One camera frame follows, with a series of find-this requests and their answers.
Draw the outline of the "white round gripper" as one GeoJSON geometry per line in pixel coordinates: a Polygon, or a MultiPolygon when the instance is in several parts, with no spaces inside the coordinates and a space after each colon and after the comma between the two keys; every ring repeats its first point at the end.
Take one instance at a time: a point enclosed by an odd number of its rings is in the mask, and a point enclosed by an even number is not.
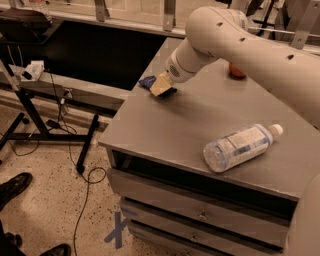
{"type": "Polygon", "coordinates": [[[175,83],[183,83],[194,77],[204,66],[211,64],[214,58],[196,50],[188,39],[171,53],[165,64],[166,72],[161,73],[150,88],[151,93],[159,97],[175,83]]]}

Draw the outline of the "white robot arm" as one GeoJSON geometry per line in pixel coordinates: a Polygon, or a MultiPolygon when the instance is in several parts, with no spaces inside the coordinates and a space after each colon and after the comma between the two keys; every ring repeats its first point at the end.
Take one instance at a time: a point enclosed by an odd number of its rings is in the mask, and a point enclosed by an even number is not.
{"type": "Polygon", "coordinates": [[[193,11],[186,22],[185,39],[167,59],[165,71],[151,86],[151,93],[159,97],[222,58],[308,123],[319,126],[320,58],[257,37],[247,28],[247,18],[238,10],[200,7],[193,11]]]}

